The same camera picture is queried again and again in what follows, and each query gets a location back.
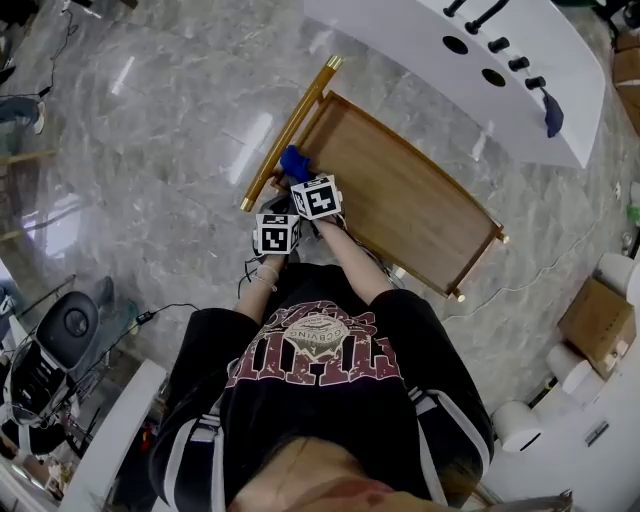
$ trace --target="bracelet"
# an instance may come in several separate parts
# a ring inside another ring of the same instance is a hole
[[[278,288],[276,288],[275,284],[269,284],[269,282],[266,279],[262,279],[260,276],[253,276],[254,279],[257,279],[258,281],[264,283],[265,285],[267,285],[269,288],[271,288],[272,292],[277,292]]]
[[[272,268],[269,265],[265,265],[264,263],[258,267],[258,269],[261,268],[268,268],[271,272],[273,272],[273,275],[276,276],[276,281],[280,279],[280,273],[275,268]]]

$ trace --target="wooden tray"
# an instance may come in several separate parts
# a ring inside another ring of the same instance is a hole
[[[333,174],[349,231],[449,296],[502,226],[436,164],[330,92],[297,142],[314,170]]]

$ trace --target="white cube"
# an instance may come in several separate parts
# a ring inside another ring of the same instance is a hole
[[[289,254],[300,241],[300,216],[259,213],[254,232],[260,254]]]
[[[323,176],[294,185],[291,187],[291,195],[298,213],[308,220],[320,219],[342,211],[342,194],[338,192],[333,176]]]

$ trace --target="blue towel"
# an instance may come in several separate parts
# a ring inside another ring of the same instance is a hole
[[[295,178],[297,183],[304,183],[312,179],[308,169],[310,163],[311,158],[306,158],[298,153],[298,149],[294,145],[287,147],[280,157],[282,170],[287,176]]]
[[[542,89],[544,93],[544,106],[547,109],[547,115],[544,122],[547,124],[547,137],[550,139],[558,135],[564,124],[564,112],[556,99],[547,91]]]

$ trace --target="gray marble tile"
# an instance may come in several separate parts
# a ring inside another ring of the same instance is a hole
[[[12,182],[17,225],[61,216],[20,245],[45,282],[109,274],[141,309],[232,306],[252,255],[254,218],[239,210],[245,187],[305,88],[339,54],[345,63],[331,88],[504,224],[511,242],[495,244],[469,275],[464,303],[411,276],[403,282],[444,321],[489,409],[529,396],[548,373],[561,315],[630,229],[625,207],[640,151],[610,83],[586,169],[522,165],[491,139],[474,160],[481,130],[466,114],[385,56],[305,18],[298,0],[152,0],[134,11],[101,2],[102,20],[72,7],[79,28],[57,64],[45,132],[23,140],[58,154]],[[58,9],[43,1],[3,94],[48,84],[68,21]],[[608,73],[606,28],[588,10],[564,12]],[[622,201],[613,197],[618,182]],[[333,261],[310,232],[299,252]],[[171,367],[189,314],[167,310],[127,349]]]

